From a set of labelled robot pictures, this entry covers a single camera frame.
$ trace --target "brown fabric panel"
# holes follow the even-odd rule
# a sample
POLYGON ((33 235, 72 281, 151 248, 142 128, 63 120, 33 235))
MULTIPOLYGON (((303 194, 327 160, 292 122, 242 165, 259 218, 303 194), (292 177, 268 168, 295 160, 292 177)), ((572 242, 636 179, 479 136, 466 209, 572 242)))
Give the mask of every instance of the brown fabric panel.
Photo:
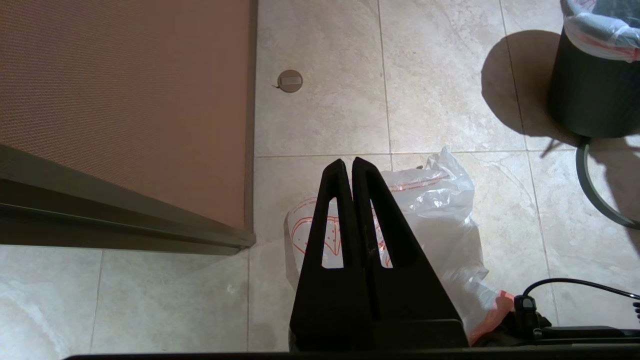
POLYGON ((250 0, 4 0, 0 143, 244 228, 250 0))

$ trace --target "metal frame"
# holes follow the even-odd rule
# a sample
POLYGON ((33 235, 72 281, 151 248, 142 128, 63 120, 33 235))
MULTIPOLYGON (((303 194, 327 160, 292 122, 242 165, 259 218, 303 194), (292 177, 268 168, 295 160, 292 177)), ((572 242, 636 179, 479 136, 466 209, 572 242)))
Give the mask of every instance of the metal frame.
POLYGON ((255 235, 0 145, 0 243, 235 254, 255 235))

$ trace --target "plastic bag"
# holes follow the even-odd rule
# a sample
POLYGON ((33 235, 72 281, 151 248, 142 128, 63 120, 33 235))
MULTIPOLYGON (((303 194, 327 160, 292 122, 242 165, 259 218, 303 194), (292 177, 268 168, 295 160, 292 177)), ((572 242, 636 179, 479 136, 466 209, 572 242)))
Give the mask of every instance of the plastic bag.
MULTIPOLYGON (((444 148, 424 169, 381 172, 422 250, 462 319, 470 343, 493 330, 513 307, 513 296, 483 282, 478 229, 471 219, 474 185, 444 148)), ((304 200, 285 219, 287 277, 297 288, 316 198, 304 200)), ((329 205, 323 267, 342 267, 340 224, 335 200, 329 205)), ((393 267, 377 218, 374 225, 384 267, 393 267)))
POLYGON ((578 49, 593 56, 640 60, 640 1, 561 0, 564 32, 578 49))

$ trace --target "grout line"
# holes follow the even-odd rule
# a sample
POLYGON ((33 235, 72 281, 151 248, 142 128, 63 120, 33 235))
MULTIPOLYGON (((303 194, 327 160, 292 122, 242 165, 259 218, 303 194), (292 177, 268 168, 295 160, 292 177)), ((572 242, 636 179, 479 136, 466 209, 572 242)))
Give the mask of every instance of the grout line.
POLYGON ((93 335, 95 334, 95 322, 98 316, 98 301, 100 300, 100 280, 102 279, 102 262, 104 261, 104 250, 100 253, 100 271, 98 272, 98 288, 95 292, 95 311, 93 312, 93 328, 91 329, 91 340, 89 341, 89 354, 93 351, 93 335))
MULTIPOLYGON (((385 70, 385 47, 382 44, 382 18, 380 15, 380 0, 378 0, 378 29, 380 30, 380 54, 382 57, 382 81, 385 85, 385 109, 387 111, 387 138, 389 140, 389 154, 391 154, 391 126, 389 124, 389 100, 387 97, 387 71, 385 70)), ((394 164, 391 163, 391 171, 394 170, 394 164)))
POLYGON ((249 291, 251 289, 251 248, 246 251, 246 351, 249 351, 249 291))
MULTIPOLYGON (((557 151, 575 151, 575 148, 572 147, 570 149, 554 149, 551 152, 557 151)), ((616 151, 616 149, 610 150, 598 150, 598 151, 616 151)), ((313 155, 264 155, 264 156, 256 156, 256 159, 279 159, 279 158, 327 158, 330 156, 378 156, 378 155, 414 155, 414 154, 436 154, 440 152, 440 150, 436 151, 417 151, 417 152, 371 152, 368 154, 313 154, 313 155)), ((536 150, 480 150, 480 151, 450 151, 451 154, 473 154, 473 153, 483 153, 483 152, 544 152, 543 149, 536 150)))
POLYGON ((266 155, 256 156, 256 159, 277 159, 277 158, 326 158, 329 156, 372 156, 389 155, 388 152, 372 152, 370 154, 314 154, 314 155, 266 155))
MULTIPOLYGON (((536 194, 536 183, 533 179, 533 168, 531 166, 531 158, 527 154, 527 162, 529 163, 529 173, 531 175, 531 187, 533 188, 533 199, 536 201, 536 209, 538 210, 538 229, 540 230, 540 237, 542 238, 542 249, 545 252, 545 262, 547 264, 547 277, 551 277, 551 268, 549 267, 549 256, 547 255, 547 244, 545 243, 545 233, 542 231, 542 219, 540 218, 540 207, 538 206, 538 195, 536 194)), ((560 317, 558 316, 558 306, 556 304, 556 293, 554 291, 553 284, 551 285, 551 300, 556 310, 556 326, 560 326, 560 317)))
POLYGON ((509 37, 507 35, 507 24, 504 20, 504 11, 502 10, 502 0, 498 0, 498 4, 500 5, 500 16, 502 17, 502 29, 504 30, 504 41, 507 44, 507 54, 509 55, 509 67, 511 67, 511 79, 513 79, 513 90, 516 93, 516 103, 518 104, 518 116, 520 116, 520 129, 522 132, 522 141, 524 141, 524 146, 527 150, 529 147, 527 145, 527 137, 524 135, 524 122, 522 121, 522 109, 520 109, 520 97, 518 96, 518 87, 516 86, 516 75, 513 72, 513 60, 511 57, 511 48, 509 46, 509 37))

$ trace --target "black cable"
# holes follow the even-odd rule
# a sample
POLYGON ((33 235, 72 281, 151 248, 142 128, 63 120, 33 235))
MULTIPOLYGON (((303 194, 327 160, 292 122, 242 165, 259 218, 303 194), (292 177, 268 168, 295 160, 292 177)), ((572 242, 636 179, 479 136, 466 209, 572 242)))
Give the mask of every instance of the black cable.
POLYGON ((548 284, 550 282, 570 282, 572 284, 586 285, 586 286, 591 286, 592 288, 598 288, 598 289, 601 289, 601 290, 608 291, 610 293, 614 293, 614 294, 630 297, 632 299, 640 300, 640 295, 636 295, 634 293, 629 293, 629 292, 626 292, 626 291, 610 288, 608 286, 604 286, 604 285, 601 285, 601 284, 596 284, 595 282, 591 282, 591 281, 578 280, 578 279, 569 279, 567 277, 552 277, 551 279, 544 279, 544 280, 536 281, 533 284, 529 285, 529 287, 522 293, 522 295, 527 296, 531 292, 531 290, 537 288, 540 285, 548 284))

